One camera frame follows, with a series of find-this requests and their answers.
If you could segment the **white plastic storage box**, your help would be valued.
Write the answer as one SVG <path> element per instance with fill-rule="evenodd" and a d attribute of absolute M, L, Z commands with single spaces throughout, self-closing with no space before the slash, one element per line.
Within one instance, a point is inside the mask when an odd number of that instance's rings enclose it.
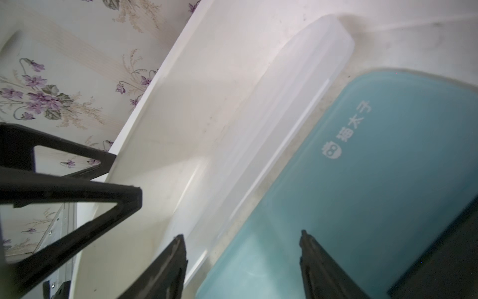
<path fill-rule="evenodd" d="M 333 14 L 353 55 L 219 239 L 183 295 L 192 297 L 340 91 L 372 69 L 478 82 L 476 1 L 203 1 L 112 146 L 109 183 L 138 186 L 143 207 L 88 246 L 73 299 L 115 299 L 152 263 L 196 169 L 226 136 L 261 76 L 300 30 Z"/>

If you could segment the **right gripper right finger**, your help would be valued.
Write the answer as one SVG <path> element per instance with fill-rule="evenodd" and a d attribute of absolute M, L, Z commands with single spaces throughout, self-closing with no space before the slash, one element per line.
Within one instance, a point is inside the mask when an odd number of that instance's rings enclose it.
<path fill-rule="evenodd" d="M 301 231 L 300 267 L 307 299 L 367 299 L 368 295 L 342 270 L 306 230 Z"/>

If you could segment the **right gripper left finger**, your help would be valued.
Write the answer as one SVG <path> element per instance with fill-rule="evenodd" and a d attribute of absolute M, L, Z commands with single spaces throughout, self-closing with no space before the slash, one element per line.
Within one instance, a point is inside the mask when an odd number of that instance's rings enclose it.
<path fill-rule="evenodd" d="M 184 236 L 180 234 L 119 299 L 180 299 L 187 263 Z"/>

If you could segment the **teal pencil case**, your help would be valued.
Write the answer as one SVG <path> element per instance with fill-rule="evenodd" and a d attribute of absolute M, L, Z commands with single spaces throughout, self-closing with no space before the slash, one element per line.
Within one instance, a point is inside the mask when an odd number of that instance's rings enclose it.
<path fill-rule="evenodd" d="M 424 74 L 354 79 L 312 129 L 197 291 L 301 299 L 301 231 L 371 298 L 478 193 L 478 90 Z"/>

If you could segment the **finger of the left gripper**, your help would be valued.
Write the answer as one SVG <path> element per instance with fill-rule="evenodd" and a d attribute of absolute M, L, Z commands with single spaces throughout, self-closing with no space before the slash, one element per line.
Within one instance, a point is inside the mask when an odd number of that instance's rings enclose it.
<path fill-rule="evenodd" d="M 1 296 L 23 297 L 82 249 L 142 207 L 142 190 L 1 168 L 1 204 L 112 203 L 106 213 L 20 262 L 1 266 Z"/>
<path fill-rule="evenodd" d="M 1 123 L 1 166 L 36 171 L 34 148 L 42 146 L 98 160 L 100 164 L 68 174 L 67 178 L 92 180 L 109 173 L 116 155 L 17 124 Z"/>

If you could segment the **black pencil case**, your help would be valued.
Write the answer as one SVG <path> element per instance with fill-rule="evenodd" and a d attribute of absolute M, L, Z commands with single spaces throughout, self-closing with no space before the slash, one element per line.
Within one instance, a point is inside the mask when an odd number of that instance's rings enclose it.
<path fill-rule="evenodd" d="M 427 248 L 388 291 L 392 299 L 478 297 L 478 200 Z"/>

